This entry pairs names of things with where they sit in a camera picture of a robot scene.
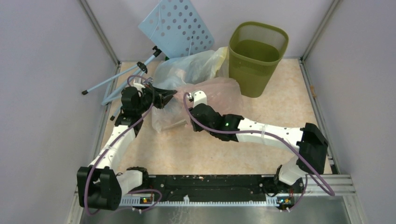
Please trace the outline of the large clear yellow-rimmed plastic bag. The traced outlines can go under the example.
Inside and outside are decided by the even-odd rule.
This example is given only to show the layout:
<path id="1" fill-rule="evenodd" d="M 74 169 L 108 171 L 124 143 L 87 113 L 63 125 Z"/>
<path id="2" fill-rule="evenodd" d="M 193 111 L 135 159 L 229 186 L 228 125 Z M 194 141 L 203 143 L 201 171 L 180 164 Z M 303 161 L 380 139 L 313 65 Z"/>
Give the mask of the large clear yellow-rimmed plastic bag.
<path id="1" fill-rule="evenodd" d="M 159 64 L 153 74 L 153 86 L 176 90 L 186 84 L 199 84 L 215 78 L 228 56 L 228 47 L 203 51 L 191 56 L 172 58 Z M 163 109 L 152 109 L 152 127 L 157 132 L 185 123 L 182 103 L 176 98 Z"/>

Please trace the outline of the pink plastic trash bag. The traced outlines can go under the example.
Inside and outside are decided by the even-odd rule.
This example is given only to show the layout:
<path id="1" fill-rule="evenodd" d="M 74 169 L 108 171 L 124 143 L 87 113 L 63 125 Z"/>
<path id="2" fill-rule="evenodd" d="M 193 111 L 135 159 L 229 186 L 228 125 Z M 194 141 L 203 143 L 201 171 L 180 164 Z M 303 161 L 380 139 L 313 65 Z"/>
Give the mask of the pink plastic trash bag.
<path id="1" fill-rule="evenodd" d="M 176 101 L 183 105 L 183 94 L 201 90 L 207 96 L 207 104 L 220 114 L 241 114 L 243 99 L 240 86 L 232 78 L 216 77 L 199 84 L 185 84 L 177 88 Z"/>

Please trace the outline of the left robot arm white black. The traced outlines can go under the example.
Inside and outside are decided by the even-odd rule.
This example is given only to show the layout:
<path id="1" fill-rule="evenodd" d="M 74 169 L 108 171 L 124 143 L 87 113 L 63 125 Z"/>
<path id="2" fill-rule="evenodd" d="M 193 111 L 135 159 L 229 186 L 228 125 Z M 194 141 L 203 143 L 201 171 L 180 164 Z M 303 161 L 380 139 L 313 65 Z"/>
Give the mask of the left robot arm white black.
<path id="1" fill-rule="evenodd" d="M 116 210 L 121 198 L 130 190 L 144 193 L 150 181 L 144 168 L 132 168 L 118 175 L 116 169 L 128 146 L 142 127 L 151 109 L 163 109 L 177 93 L 151 84 L 135 84 L 121 91 L 121 112 L 113 131 L 98 156 L 77 172 L 77 187 L 81 207 L 97 210 Z"/>

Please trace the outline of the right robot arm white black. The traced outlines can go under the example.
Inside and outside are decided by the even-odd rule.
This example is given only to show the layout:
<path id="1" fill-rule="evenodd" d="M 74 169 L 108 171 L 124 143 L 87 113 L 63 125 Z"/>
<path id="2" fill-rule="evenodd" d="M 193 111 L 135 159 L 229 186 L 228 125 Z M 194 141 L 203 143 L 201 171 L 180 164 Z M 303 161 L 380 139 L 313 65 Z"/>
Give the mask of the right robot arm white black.
<path id="1" fill-rule="evenodd" d="M 279 192 L 287 192 L 296 181 L 310 176 L 328 195 L 334 190 L 324 180 L 328 140 L 313 123 L 304 127 L 274 126 L 241 115 L 216 112 L 201 91 L 186 92 L 183 104 L 195 132 L 206 131 L 221 141 L 251 142 L 290 151 L 294 157 L 281 165 L 274 179 Z"/>

